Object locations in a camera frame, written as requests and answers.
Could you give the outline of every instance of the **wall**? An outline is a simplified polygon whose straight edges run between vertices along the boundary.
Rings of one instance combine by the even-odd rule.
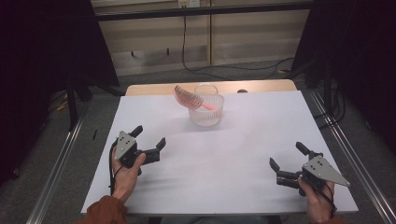
[[[95,6],[97,1],[92,0],[92,4]],[[292,1],[201,0],[201,7],[282,2]],[[94,11],[101,13],[166,8],[177,8],[177,1],[95,7]],[[204,47],[206,64],[257,62],[292,57],[297,50],[308,12],[298,10],[188,17],[186,48]],[[184,21],[181,17],[101,21],[100,26],[111,54],[182,48]]]

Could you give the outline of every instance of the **black cable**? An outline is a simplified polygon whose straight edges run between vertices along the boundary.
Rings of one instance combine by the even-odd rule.
[[[334,90],[335,90],[335,94],[332,97],[332,113],[334,114],[334,111],[337,110],[336,115],[334,116],[336,118],[336,117],[338,117],[338,115],[340,113],[340,105],[339,105],[339,102],[338,102],[339,89],[338,88],[332,89],[332,91],[334,91]],[[322,114],[314,115],[313,117],[314,117],[314,119],[319,119],[319,118],[324,117],[326,115],[327,115],[327,113],[325,112],[325,113],[322,113]]]
[[[334,195],[330,187],[327,184],[325,184],[325,186],[329,188],[330,194],[332,195],[331,199],[325,193],[323,193],[322,189],[318,189],[318,187],[314,185],[314,183],[312,183],[308,178],[305,178],[304,181],[306,181],[315,192],[319,193],[320,196],[322,196],[330,204],[330,206],[332,207],[332,211],[330,212],[330,217],[333,217],[334,213],[337,211],[337,207],[334,204]]]
[[[188,70],[189,72],[193,73],[193,74],[206,75],[206,76],[217,77],[217,78],[220,78],[220,79],[225,79],[225,80],[232,81],[231,79],[226,78],[226,77],[219,77],[219,76],[216,76],[216,75],[213,75],[213,74],[202,73],[202,72],[199,72],[199,71],[202,71],[202,70],[208,69],[208,68],[233,68],[233,69],[241,69],[241,70],[249,70],[249,71],[259,71],[259,70],[265,70],[265,69],[269,69],[269,68],[274,67],[275,68],[274,72],[270,76],[268,76],[268,77],[272,77],[275,74],[277,67],[281,63],[283,63],[285,61],[288,61],[288,60],[294,59],[294,58],[290,57],[290,58],[287,58],[287,59],[283,59],[283,60],[277,62],[276,64],[273,64],[273,65],[270,65],[270,66],[266,66],[266,67],[260,67],[260,68],[245,68],[245,67],[237,67],[237,66],[231,66],[231,65],[213,65],[213,66],[205,66],[205,67],[197,68],[197,69],[190,69],[189,67],[187,67],[186,62],[185,62],[185,45],[186,45],[186,30],[187,30],[186,16],[184,16],[183,19],[184,19],[184,32],[183,32],[183,47],[182,47],[182,51],[181,51],[181,62],[183,64],[183,67],[186,70]]]
[[[116,141],[111,145],[111,149],[110,149],[109,155],[108,155],[108,171],[110,172],[110,186],[109,186],[110,187],[110,195],[113,194],[114,188],[116,185],[116,176],[113,175],[113,150],[114,150],[114,146],[117,145],[118,140],[119,139],[117,138]]]
[[[339,107],[339,111],[338,111],[337,114],[333,117],[333,120],[330,120],[329,123],[326,123],[326,124],[324,124],[324,125],[318,127],[319,129],[323,129],[323,128],[326,128],[326,127],[330,127],[330,126],[333,126],[334,124],[337,124],[337,123],[341,122],[341,120],[344,118],[344,116],[345,116],[345,114],[346,114],[347,107],[346,107],[346,100],[345,100],[344,93],[343,93],[342,91],[340,91],[339,89],[337,89],[337,90],[338,90],[339,92],[341,92],[341,99],[342,99],[342,101],[343,101],[343,103],[342,103],[342,104],[343,104],[343,107],[341,108],[341,105],[340,105],[339,103],[337,103],[337,104],[338,104],[338,107]]]
[[[342,41],[345,40],[345,38],[346,38],[346,36],[347,36],[347,31],[348,31],[349,26],[350,26],[350,23],[351,23],[351,21],[352,21],[353,14],[355,13],[355,9],[356,9],[356,6],[357,6],[357,2],[358,2],[357,0],[354,0],[354,2],[353,2],[352,8],[351,8],[351,10],[350,10],[349,17],[348,17],[348,19],[347,19],[346,29],[344,30],[344,32],[343,32],[343,34],[342,34],[342,37],[340,38]],[[335,122],[331,122],[331,123],[329,123],[329,124],[325,124],[325,125],[323,125],[323,126],[320,126],[320,127],[319,127],[320,129],[323,129],[323,128],[325,128],[325,127],[330,127],[330,126],[334,125],[335,123],[340,122],[340,121],[344,118],[345,113],[346,113],[346,111],[347,111],[347,108],[346,108],[345,96],[344,96],[344,93],[343,93],[343,92],[341,92],[341,96],[342,96],[342,99],[343,99],[343,112],[342,112],[342,114],[341,114],[341,118],[339,118],[339,119],[337,118],[338,115],[339,115],[339,111],[341,110],[341,107],[339,107],[339,111],[337,112],[337,115],[334,117]],[[319,118],[319,117],[321,117],[321,116],[324,116],[324,115],[325,115],[325,114],[317,115],[317,116],[314,116],[314,118],[317,119],[317,118]]]

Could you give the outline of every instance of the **white table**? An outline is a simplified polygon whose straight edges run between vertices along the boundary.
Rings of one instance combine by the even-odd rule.
[[[82,213],[109,193],[108,151],[119,131],[138,125],[138,148],[166,146],[161,161],[142,167],[128,212],[144,216],[274,215],[305,212],[298,190],[276,184],[272,157],[281,170],[301,170],[308,158],[297,148],[304,143],[336,164],[299,91],[224,93],[224,117],[203,128],[173,95],[125,96],[114,118],[104,153]],[[358,208],[348,188],[336,186],[338,212]]]

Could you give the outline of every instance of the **aluminum rail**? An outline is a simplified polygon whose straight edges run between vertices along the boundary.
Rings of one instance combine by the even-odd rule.
[[[247,6],[230,6],[230,7],[188,7],[188,8],[170,8],[159,10],[135,11],[135,12],[108,12],[96,13],[93,16],[66,16],[52,17],[52,20],[92,20],[92,21],[122,21],[137,20],[150,18],[166,18],[166,17],[183,17],[183,16],[203,16],[203,15],[219,15],[249,12],[268,12],[268,11],[291,11],[304,10],[314,7],[330,7],[343,4],[343,1],[305,1],[296,3],[278,3],[278,4],[262,4]]]
[[[39,224],[43,221],[47,209],[50,205],[50,201],[53,197],[53,194],[55,193],[56,187],[58,186],[58,182],[62,176],[62,172],[67,162],[67,158],[78,137],[78,133],[82,125],[82,120],[86,117],[88,113],[88,107],[89,103],[84,104],[81,109],[81,116],[77,121],[77,124],[75,125],[74,129],[70,131],[67,135],[64,146],[62,147],[61,153],[59,154],[58,160],[55,162],[49,178],[47,179],[44,188],[41,190],[40,196],[35,202],[35,207],[33,208],[29,218],[27,219],[26,224]]]
[[[318,110],[325,114],[326,110],[323,106],[324,101],[321,98],[320,94],[315,91],[311,92],[311,96],[315,101],[315,104],[318,107]],[[333,117],[326,116],[325,117],[327,124],[329,125],[332,134],[334,135],[335,140],[338,142],[340,148],[343,150],[347,160],[355,171],[358,179],[361,181],[364,189],[366,190],[368,196],[373,202],[375,208],[377,209],[379,215],[384,220],[384,223],[396,223],[396,216],[390,206],[386,196],[379,188],[379,186],[375,183],[373,178],[370,176],[367,169],[364,167],[361,159],[356,153],[355,149],[350,145],[347,137],[344,135],[340,126],[336,123]]]

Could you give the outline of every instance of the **black curtain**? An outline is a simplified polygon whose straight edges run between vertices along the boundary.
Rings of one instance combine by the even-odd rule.
[[[79,19],[93,15],[89,0],[0,2],[0,183],[29,152],[69,76],[119,85],[98,22]]]
[[[324,49],[332,76],[367,121],[396,153],[396,4],[348,0],[311,9],[292,70]],[[305,74],[307,85],[323,79],[323,63]]]

